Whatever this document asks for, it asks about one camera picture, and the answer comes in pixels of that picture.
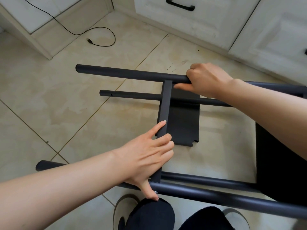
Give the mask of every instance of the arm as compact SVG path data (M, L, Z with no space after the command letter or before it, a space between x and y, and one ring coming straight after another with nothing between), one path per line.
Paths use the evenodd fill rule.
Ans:
M158 200L148 178L173 156L171 135L152 140L158 123L123 147L0 184L0 229L45 229L124 181Z
M192 84L174 87L224 101L251 117L280 142L307 160L307 100L233 79L220 67L192 64Z

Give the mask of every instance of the person's left hand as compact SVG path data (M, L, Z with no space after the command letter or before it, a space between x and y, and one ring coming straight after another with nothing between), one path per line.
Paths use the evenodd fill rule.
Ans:
M126 182L136 185L146 198L158 201L158 195L151 189L148 178L168 162L174 152L172 136L166 134L158 139L151 138L166 124L162 121L143 135L129 141L115 150L117 158L129 173Z

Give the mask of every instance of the cabinet handle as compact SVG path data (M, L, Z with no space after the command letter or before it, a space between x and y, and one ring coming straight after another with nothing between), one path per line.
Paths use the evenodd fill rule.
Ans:
M173 0L166 0L166 3L170 4L170 5L174 5L176 7L182 8L182 9L185 9L185 10L188 10L188 11L195 10L195 6L194 5L188 7L188 6L184 6L184 5L180 5L180 4L174 3Z

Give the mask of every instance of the cable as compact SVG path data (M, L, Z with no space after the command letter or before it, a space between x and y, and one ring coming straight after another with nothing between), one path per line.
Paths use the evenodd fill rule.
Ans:
M51 16L54 20L56 20L65 30L67 30L69 33L71 33L71 34L73 34L73 35L82 35L82 34L84 34L85 32L88 32L88 31L93 30L93 29L96 29L96 28L106 28L106 29L110 30L110 31L112 32L112 34L114 35L114 42L113 42L111 45L104 46L104 45L94 44L89 38L87 38L86 40L87 40L90 44L93 44L93 45L96 45L96 46L99 46L99 47L110 47L110 46L113 46L114 43L116 42L115 34L113 33L113 31L112 31L111 29L109 29L109 28L107 28L107 27L93 27L93 28L90 28L90 29L88 29L88 30L86 30L86 31L84 31L84 32L82 32L82 33L80 33L80 34L74 34L74 33L72 33L70 30L68 30L66 27L64 27L64 26L63 26L55 17L53 17L51 14L49 14L48 12L46 12L46 11L44 11L44 10L42 10L42 9L40 9L40 8L38 8L38 7L36 7L36 6L34 6L34 5L31 4L30 2L28 2L27 0L25 0L25 1L26 1L27 3L29 3L31 6L35 7L36 9L39 9L40 11L43 11L43 12L45 12L46 14L50 15L50 16Z

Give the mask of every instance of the foot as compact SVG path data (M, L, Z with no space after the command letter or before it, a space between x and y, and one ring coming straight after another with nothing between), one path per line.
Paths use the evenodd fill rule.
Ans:
M234 230L251 230L247 220L239 211L227 208L223 210L223 213Z
M113 214L113 230L124 230L130 213L139 202L138 197L133 194L126 194L117 201Z

